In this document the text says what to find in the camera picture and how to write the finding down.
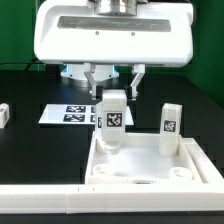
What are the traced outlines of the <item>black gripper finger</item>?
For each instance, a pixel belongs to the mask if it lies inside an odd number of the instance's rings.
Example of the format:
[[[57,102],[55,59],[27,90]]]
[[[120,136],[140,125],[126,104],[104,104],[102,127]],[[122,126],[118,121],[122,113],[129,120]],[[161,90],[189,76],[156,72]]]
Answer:
[[[132,69],[133,80],[127,87],[126,94],[129,100],[135,100],[138,96],[137,87],[145,75],[144,64],[134,64]]]
[[[91,63],[84,64],[84,75],[91,85],[91,96],[93,100],[98,100],[101,98],[102,88],[100,83],[97,82],[93,76],[95,72],[95,65]]]

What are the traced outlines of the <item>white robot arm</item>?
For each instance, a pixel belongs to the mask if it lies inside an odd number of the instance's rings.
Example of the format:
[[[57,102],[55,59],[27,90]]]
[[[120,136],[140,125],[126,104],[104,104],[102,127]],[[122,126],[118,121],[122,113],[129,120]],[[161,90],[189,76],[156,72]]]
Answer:
[[[102,88],[97,67],[131,65],[134,99],[146,67],[183,67],[192,59],[193,20],[189,0],[46,0],[37,13],[34,52],[46,64],[80,64],[93,98]]]

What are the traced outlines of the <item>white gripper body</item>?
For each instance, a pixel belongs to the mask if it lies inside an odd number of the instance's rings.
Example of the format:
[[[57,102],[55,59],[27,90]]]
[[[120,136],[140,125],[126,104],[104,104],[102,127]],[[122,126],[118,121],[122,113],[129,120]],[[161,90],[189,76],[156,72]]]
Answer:
[[[139,4],[135,16],[97,15],[89,0],[46,0],[34,52],[49,64],[182,67],[193,56],[190,3]]]

